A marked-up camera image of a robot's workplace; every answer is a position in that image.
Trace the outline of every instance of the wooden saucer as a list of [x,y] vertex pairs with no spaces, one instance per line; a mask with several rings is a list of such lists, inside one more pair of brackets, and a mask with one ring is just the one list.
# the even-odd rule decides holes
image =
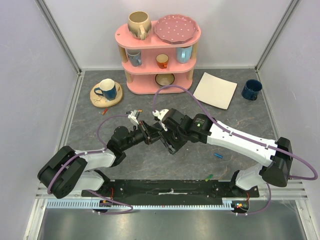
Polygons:
[[98,108],[108,108],[111,107],[113,105],[116,105],[117,103],[119,103],[122,99],[122,97],[124,96],[124,91],[121,87],[121,85],[117,82],[115,82],[115,88],[116,88],[116,97],[114,100],[108,100],[106,99],[104,96],[99,96],[97,94],[95,94],[95,88],[99,87],[99,83],[97,83],[90,91],[90,100],[91,103]]

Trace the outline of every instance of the gray countertop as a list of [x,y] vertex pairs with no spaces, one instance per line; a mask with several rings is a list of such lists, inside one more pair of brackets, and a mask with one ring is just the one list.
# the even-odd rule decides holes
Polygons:
[[[192,93],[204,72],[238,83],[227,110],[203,104],[214,118],[252,135],[266,139],[275,138],[262,94],[256,101],[249,101],[241,96],[245,82],[249,79],[256,79],[253,69],[196,69],[190,88]],[[90,91],[95,84],[106,78],[120,83],[124,96],[120,103],[110,107],[107,113],[102,115],[104,108],[97,108],[91,104]],[[100,149],[102,145],[96,137],[98,125],[109,116],[123,115],[124,112],[134,109],[143,109],[139,119],[153,124],[155,122],[151,113],[153,97],[154,95],[136,95],[130,92],[123,70],[86,71],[67,144],[77,150]],[[160,94],[156,108],[158,110],[175,108],[191,118],[197,113],[202,113],[195,101],[186,93]],[[102,139],[108,142],[114,129],[118,126],[132,129],[132,124],[128,119],[113,118],[101,128]],[[188,142],[175,155],[169,154],[160,141],[150,146],[140,143],[125,152],[127,157],[120,165],[101,169],[109,178],[205,179],[208,175],[213,174],[214,179],[229,180],[236,170],[247,169],[256,164],[252,159],[237,152],[202,143]],[[222,155],[223,158],[214,156],[214,153]]]

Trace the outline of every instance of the dark blue mug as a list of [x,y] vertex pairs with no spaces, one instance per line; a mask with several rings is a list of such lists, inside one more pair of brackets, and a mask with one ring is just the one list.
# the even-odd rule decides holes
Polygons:
[[250,79],[250,80],[246,81],[241,95],[245,99],[254,101],[258,98],[258,94],[261,91],[261,89],[262,89],[261,82],[255,80],[255,79]]
[[105,97],[108,100],[114,100],[117,96],[116,83],[110,78],[104,79],[100,82],[99,87],[94,89],[94,93]]

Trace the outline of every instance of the pink shelf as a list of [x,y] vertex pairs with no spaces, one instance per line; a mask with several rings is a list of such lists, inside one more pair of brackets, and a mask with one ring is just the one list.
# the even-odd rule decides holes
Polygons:
[[[156,57],[159,54],[167,54],[169,63],[167,68],[161,69],[157,65]],[[185,73],[190,71],[196,64],[196,59],[190,59],[187,63],[179,63],[176,59],[175,48],[155,48],[141,50],[141,66],[132,66],[130,61],[122,63],[123,68],[134,75]]]
[[[129,90],[134,94],[155,94],[160,86],[156,83],[155,80],[156,75],[133,75],[133,82],[126,83]],[[176,73],[174,74],[175,80],[174,85],[179,85],[184,87],[185,89],[189,89],[192,84],[192,80],[187,79],[187,73]],[[182,93],[183,90],[176,87],[168,87],[163,89],[161,94],[177,94]]]
[[128,30],[128,25],[124,24],[118,28],[115,32],[115,40],[117,41],[118,45],[125,49],[160,49],[160,48],[177,48],[177,47],[187,47],[190,45],[195,44],[201,35],[201,29],[198,26],[198,31],[196,35],[189,41],[183,44],[169,44],[163,42],[158,38],[154,31],[154,25],[157,21],[152,21],[152,29],[149,35],[146,37],[145,40],[140,40],[134,38]]

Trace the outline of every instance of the green marker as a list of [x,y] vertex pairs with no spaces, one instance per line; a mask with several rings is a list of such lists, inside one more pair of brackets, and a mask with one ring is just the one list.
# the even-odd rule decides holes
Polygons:
[[205,181],[208,182],[209,179],[212,179],[213,176],[214,176],[213,174],[210,174],[210,175],[205,179]]

